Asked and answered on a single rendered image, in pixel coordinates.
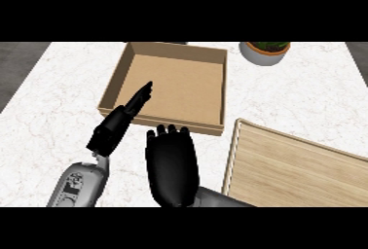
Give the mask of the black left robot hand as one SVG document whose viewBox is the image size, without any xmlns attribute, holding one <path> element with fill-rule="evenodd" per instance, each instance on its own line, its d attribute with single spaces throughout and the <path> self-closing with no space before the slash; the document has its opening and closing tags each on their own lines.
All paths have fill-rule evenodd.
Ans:
<svg viewBox="0 0 368 249">
<path fill-rule="evenodd" d="M 150 98 L 152 83 L 147 82 L 134 93 L 127 105 L 119 105 L 94 128 L 85 148 L 99 156 L 107 157 L 125 135 L 130 123 Z"/>
</svg>

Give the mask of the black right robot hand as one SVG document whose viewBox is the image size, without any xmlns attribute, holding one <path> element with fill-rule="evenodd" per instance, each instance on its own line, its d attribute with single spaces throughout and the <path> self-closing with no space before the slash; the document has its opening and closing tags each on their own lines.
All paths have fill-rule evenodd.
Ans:
<svg viewBox="0 0 368 249">
<path fill-rule="evenodd" d="M 189 130 L 169 124 L 146 131 L 146 172 L 152 197 L 161 207 L 189 207 L 199 176 Z"/>
</svg>

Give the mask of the brown cardboard box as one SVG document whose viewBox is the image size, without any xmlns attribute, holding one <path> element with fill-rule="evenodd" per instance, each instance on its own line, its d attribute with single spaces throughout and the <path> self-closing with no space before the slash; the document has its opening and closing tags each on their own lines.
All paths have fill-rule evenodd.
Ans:
<svg viewBox="0 0 368 249">
<path fill-rule="evenodd" d="M 150 98 L 133 122 L 174 125 L 220 135 L 224 130 L 227 52 L 159 42 L 128 42 L 97 110 L 107 115 L 144 84 Z"/>
</svg>

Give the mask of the pale wooden tray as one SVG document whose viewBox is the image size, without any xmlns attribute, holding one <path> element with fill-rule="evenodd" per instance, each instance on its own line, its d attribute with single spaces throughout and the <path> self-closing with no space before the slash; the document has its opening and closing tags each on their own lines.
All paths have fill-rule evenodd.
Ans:
<svg viewBox="0 0 368 249">
<path fill-rule="evenodd" d="M 368 158 L 239 119 L 221 193 L 255 206 L 368 206 Z"/>
</svg>

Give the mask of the white potted plant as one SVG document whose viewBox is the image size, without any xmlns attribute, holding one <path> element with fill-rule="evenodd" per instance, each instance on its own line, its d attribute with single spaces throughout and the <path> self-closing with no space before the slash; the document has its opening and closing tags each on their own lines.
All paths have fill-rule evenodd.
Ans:
<svg viewBox="0 0 368 249">
<path fill-rule="evenodd" d="M 289 50 L 289 45 L 277 52 L 267 52 L 255 48 L 249 42 L 240 42 L 237 44 L 239 53 L 242 57 L 258 66 L 273 66 L 283 59 Z"/>
</svg>

